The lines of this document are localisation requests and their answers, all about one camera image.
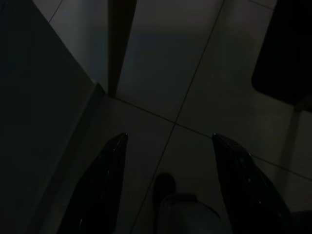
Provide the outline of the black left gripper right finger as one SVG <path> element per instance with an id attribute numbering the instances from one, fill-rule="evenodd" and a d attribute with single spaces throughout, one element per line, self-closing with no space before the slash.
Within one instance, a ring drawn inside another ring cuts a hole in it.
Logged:
<path id="1" fill-rule="evenodd" d="M 234 234 L 295 234 L 281 195 L 249 152 L 232 139 L 212 136 L 218 180 Z"/>

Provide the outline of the dark floor mat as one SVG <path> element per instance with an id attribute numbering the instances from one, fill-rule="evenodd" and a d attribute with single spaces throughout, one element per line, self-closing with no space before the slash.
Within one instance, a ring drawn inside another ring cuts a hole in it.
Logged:
<path id="1" fill-rule="evenodd" d="M 252 86 L 293 106 L 312 96 L 312 0 L 277 1 Z"/>

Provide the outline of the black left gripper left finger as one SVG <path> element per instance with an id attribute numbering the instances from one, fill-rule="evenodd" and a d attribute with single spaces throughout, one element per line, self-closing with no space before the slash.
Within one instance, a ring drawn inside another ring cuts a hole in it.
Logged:
<path id="1" fill-rule="evenodd" d="M 110 139 L 78 181 L 57 234 L 113 234 L 122 192 L 127 133 Z"/>

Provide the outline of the brown wooden table leg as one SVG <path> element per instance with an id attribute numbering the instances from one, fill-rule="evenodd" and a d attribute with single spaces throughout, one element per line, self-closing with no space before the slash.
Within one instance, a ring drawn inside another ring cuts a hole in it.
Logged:
<path id="1" fill-rule="evenodd" d="M 114 97 L 120 79 L 137 0 L 108 0 L 108 95 Z"/>

